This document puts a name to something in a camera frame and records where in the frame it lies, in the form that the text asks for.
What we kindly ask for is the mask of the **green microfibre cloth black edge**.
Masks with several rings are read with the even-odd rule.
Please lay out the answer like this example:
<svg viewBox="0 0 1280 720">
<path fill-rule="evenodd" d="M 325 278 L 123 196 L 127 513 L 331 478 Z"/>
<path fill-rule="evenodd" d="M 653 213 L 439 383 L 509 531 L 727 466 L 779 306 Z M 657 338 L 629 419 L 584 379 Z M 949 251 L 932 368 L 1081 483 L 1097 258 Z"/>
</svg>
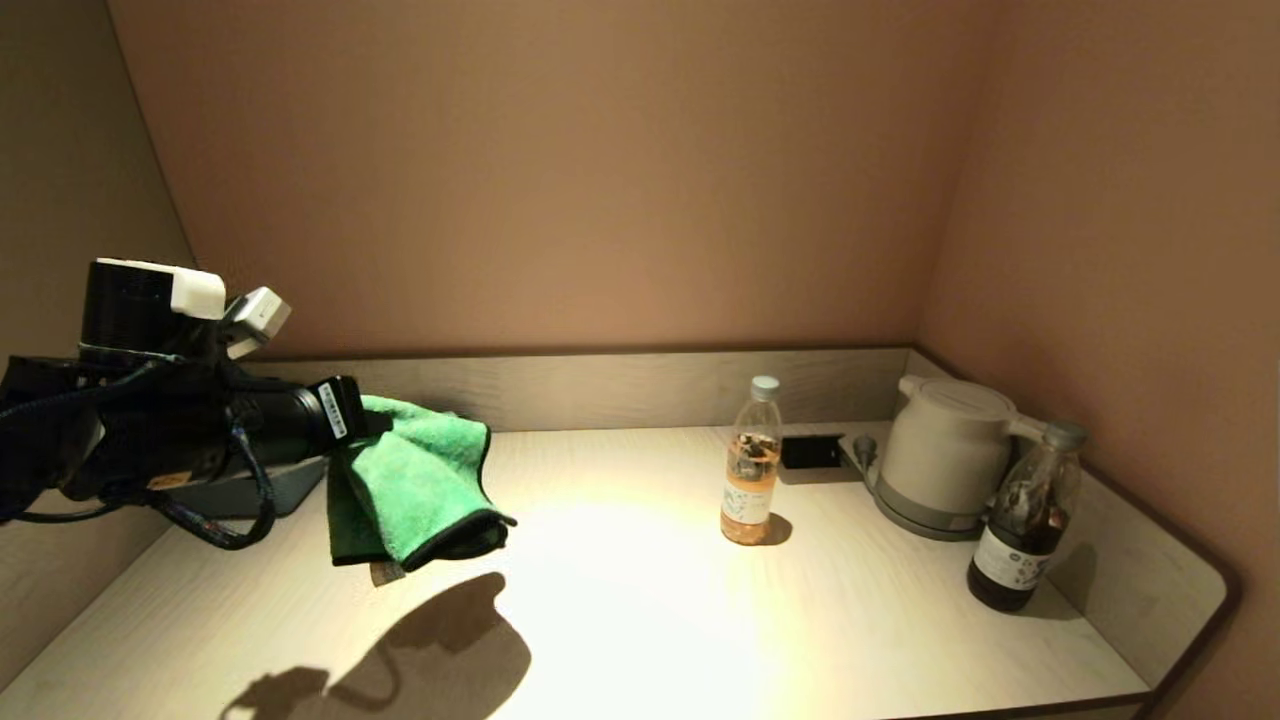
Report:
<svg viewBox="0 0 1280 720">
<path fill-rule="evenodd" d="M 361 404 L 385 429 L 337 450 L 329 462 L 332 565 L 410 574 L 504 548 L 517 521 L 484 487 L 490 427 L 398 398 L 365 395 Z"/>
</svg>

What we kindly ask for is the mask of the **grey-blue tissue box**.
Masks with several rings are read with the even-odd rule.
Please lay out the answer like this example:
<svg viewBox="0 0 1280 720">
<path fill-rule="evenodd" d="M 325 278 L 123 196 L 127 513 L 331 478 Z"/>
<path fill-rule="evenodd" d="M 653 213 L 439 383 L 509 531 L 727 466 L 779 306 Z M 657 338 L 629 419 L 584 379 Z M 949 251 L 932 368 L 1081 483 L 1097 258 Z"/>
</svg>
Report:
<svg viewBox="0 0 1280 720">
<path fill-rule="evenodd" d="M 310 457 L 288 466 L 268 468 L 279 518 L 294 512 L 326 477 L 329 459 Z M 259 515 L 256 480 L 248 470 L 207 484 L 183 486 L 166 492 L 177 502 L 215 520 L 252 520 Z"/>
</svg>

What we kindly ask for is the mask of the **wooden desk back panel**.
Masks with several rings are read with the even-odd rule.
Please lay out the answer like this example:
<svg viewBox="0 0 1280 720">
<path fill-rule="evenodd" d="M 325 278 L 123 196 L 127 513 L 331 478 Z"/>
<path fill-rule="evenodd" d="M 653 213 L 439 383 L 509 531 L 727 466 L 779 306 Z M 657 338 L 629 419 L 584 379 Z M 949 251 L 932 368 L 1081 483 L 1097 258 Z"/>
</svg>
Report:
<svg viewBox="0 0 1280 720">
<path fill-rule="evenodd" d="M 250 363 L 302 383 L 351 375 L 367 395 L 486 423 L 493 430 L 726 427 L 758 375 L 781 383 L 791 423 L 893 414 L 906 348 L 536 355 Z"/>
</svg>

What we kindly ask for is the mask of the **wooden desk panel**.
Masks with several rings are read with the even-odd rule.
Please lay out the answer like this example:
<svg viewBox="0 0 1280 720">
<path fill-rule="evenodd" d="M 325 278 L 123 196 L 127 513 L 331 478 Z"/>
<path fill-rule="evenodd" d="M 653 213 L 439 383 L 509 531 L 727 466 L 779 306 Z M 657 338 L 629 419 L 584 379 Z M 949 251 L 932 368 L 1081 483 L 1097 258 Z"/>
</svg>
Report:
<svg viewBox="0 0 1280 720">
<path fill-rule="evenodd" d="M 367 395 L 486 423 L 493 430 L 726 427 L 758 375 L 781 383 L 791 423 L 893 414 L 906 348 L 536 355 L 250 363 L 302 383 L 351 375 Z"/>
<path fill-rule="evenodd" d="M 1050 584 L 1146 683 L 1138 694 L 932 714 L 929 720 L 1155 720 L 1240 605 L 1239 574 L 1094 468 Z"/>
</svg>

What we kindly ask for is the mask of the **clear bottle light tea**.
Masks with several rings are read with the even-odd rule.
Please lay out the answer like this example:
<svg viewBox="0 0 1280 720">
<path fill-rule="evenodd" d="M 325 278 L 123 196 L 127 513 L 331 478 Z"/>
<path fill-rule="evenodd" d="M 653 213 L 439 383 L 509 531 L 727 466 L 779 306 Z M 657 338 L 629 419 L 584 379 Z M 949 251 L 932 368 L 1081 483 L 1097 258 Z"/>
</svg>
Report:
<svg viewBox="0 0 1280 720">
<path fill-rule="evenodd" d="M 736 544 L 762 544 L 769 534 L 771 505 L 783 448 L 777 404 L 780 387 L 780 380 L 772 375 L 753 377 L 750 397 L 730 434 L 719 529 Z"/>
</svg>

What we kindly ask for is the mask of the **black pop-up power socket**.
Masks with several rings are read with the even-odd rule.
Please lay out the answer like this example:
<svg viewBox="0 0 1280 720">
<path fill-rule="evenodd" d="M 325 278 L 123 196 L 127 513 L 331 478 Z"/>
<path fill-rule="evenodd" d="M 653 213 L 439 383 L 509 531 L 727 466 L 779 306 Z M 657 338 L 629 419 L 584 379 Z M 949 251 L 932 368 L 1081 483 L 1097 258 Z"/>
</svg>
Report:
<svg viewBox="0 0 1280 720">
<path fill-rule="evenodd" d="M 841 468 L 844 452 L 841 436 L 787 436 L 783 438 L 781 464 L 787 470 L 819 470 Z"/>
</svg>

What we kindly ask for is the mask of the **grey kettle base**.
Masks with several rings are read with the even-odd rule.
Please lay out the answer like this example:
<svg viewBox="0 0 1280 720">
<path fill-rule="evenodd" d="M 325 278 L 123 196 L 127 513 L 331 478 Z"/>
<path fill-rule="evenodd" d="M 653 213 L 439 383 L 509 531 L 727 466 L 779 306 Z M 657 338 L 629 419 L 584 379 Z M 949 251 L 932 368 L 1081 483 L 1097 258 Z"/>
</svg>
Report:
<svg viewBox="0 0 1280 720">
<path fill-rule="evenodd" d="M 870 434 L 860 434 L 840 439 L 838 446 L 847 462 L 861 474 L 874 505 L 895 525 L 931 541 L 963 542 L 977 539 L 980 536 L 988 519 L 989 507 L 983 507 L 977 515 L 964 516 L 911 505 L 905 496 L 892 488 L 890 488 L 888 497 L 884 497 L 881 488 L 881 465 L 876 438 Z"/>
</svg>

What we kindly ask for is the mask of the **white electric kettle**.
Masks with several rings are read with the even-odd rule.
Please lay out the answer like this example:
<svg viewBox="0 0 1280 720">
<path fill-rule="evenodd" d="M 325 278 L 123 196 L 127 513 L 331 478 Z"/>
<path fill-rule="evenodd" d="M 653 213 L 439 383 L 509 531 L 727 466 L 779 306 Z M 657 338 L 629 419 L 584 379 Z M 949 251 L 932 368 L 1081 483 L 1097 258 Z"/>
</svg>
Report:
<svg viewBox="0 0 1280 720">
<path fill-rule="evenodd" d="M 977 515 L 1004 479 L 1014 438 L 1044 433 L 1044 421 L 984 386 L 904 375 L 899 392 L 906 402 L 890 429 L 879 487 L 924 509 Z"/>
</svg>

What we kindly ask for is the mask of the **clear bottle dark tea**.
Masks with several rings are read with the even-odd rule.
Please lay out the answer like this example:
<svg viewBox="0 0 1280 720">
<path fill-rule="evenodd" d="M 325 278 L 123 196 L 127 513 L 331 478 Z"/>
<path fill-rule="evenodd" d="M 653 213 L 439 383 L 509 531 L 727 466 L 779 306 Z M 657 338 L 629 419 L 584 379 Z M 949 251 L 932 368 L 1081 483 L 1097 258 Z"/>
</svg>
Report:
<svg viewBox="0 0 1280 720">
<path fill-rule="evenodd" d="M 1002 480 L 966 570 L 984 606 L 1016 612 L 1036 593 L 1075 515 L 1088 439 L 1076 423 L 1051 421 Z"/>
</svg>

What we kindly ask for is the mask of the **wooden desk right side panel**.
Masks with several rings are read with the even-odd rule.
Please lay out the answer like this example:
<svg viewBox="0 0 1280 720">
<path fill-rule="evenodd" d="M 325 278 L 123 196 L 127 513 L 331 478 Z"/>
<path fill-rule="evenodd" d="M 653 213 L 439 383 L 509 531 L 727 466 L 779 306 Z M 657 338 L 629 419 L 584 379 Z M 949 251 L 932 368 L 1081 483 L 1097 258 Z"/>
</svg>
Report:
<svg viewBox="0 0 1280 720">
<path fill-rule="evenodd" d="M 1155 720 L 1240 605 L 1239 574 L 1094 468 L 1050 584 L 1146 683 L 1138 694 L 932 714 L 929 720 Z"/>
</svg>

